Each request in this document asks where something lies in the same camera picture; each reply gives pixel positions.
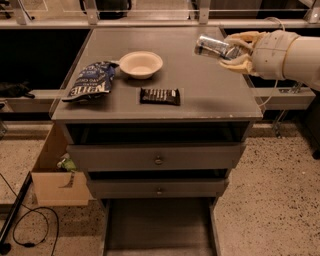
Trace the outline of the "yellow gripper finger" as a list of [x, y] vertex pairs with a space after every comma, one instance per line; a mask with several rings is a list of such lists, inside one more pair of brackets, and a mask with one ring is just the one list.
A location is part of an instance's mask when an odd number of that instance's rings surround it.
[[220, 58], [219, 64], [235, 73], [258, 76], [258, 73], [253, 67], [252, 57], [249, 54], [243, 54], [231, 60]]
[[267, 32], [246, 31], [228, 35], [224, 42], [234, 48], [239, 54], [251, 54], [256, 44], [267, 35]]

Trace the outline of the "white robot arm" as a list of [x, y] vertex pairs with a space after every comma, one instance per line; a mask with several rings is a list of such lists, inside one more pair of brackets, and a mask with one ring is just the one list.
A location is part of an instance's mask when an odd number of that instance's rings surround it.
[[320, 38], [295, 32], [247, 31], [227, 36], [224, 41], [238, 46], [242, 54], [219, 64], [233, 72], [265, 80], [294, 80], [320, 91]]

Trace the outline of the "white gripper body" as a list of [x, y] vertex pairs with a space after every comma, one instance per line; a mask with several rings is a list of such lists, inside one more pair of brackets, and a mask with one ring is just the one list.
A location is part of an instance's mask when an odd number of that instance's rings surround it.
[[264, 35], [252, 52], [253, 70], [266, 80], [284, 80], [283, 66], [291, 44], [299, 38], [294, 32], [276, 30]]

